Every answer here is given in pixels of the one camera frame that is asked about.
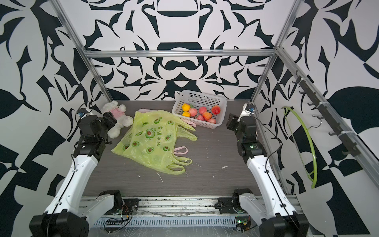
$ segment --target yellow fruit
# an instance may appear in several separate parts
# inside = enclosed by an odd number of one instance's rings
[[[182,115],[185,117],[191,117],[191,114],[187,111],[184,111]]]
[[[191,108],[191,106],[189,104],[183,104],[183,106],[182,106],[183,111],[188,111],[190,108]]]

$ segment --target gray wooden table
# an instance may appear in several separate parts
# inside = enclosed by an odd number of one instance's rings
[[[129,129],[123,128],[119,137],[110,139],[113,144],[106,146],[83,195],[97,196],[105,190],[119,189],[125,196],[213,196],[231,195],[237,188],[249,188],[255,195],[261,195],[252,173],[238,155],[236,136],[226,129],[229,113],[239,115],[246,101],[228,101],[224,122],[216,129],[197,126],[196,131],[191,131],[197,141],[178,138],[176,147],[186,146],[189,150],[186,157],[193,163],[185,167],[184,174],[159,173],[163,183],[155,170],[111,152]],[[174,101],[120,100],[119,103],[126,105],[126,115],[132,117],[141,108],[171,112],[174,105]]]

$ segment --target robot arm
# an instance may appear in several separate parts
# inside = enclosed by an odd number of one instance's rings
[[[113,207],[122,206],[118,190],[101,193],[96,201],[79,212],[79,202],[88,179],[97,166],[107,142],[107,131],[116,123],[110,112],[98,118],[79,111],[82,136],[73,154],[73,162],[61,188],[42,215],[29,224],[33,236],[87,236],[89,228]]]
[[[248,189],[235,190],[234,209],[245,210],[259,225],[260,236],[306,236],[309,223],[304,214],[297,214],[286,198],[268,162],[267,153],[257,140],[257,125],[253,117],[255,106],[245,104],[239,117],[229,115],[227,128],[237,137],[238,153],[253,173],[265,206]]]

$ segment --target peach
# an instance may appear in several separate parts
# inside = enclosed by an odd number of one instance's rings
[[[199,108],[199,113],[202,115],[204,112],[207,111],[207,108],[205,108],[204,106],[203,107],[200,107]]]
[[[216,120],[215,119],[208,119],[207,122],[211,122],[211,123],[215,124]]]
[[[202,115],[205,121],[208,121],[208,119],[212,118],[212,114],[209,112],[204,112]]]
[[[191,114],[192,117],[197,115],[197,109],[195,108],[190,108],[188,112]]]
[[[211,111],[212,111],[212,113],[213,113],[214,115],[217,115],[217,114],[220,113],[221,108],[220,108],[220,106],[215,105],[215,106],[212,107],[212,110],[211,110]]]
[[[204,121],[204,118],[203,118],[203,116],[201,116],[201,115],[197,116],[196,119],[201,120],[201,121]]]

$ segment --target pink plush clothing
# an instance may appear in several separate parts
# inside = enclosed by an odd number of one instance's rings
[[[113,117],[114,117],[115,119],[118,119],[118,118],[121,117],[122,115],[125,115],[125,113],[119,111],[118,108],[116,108],[116,109],[112,109],[110,112],[113,114]]]

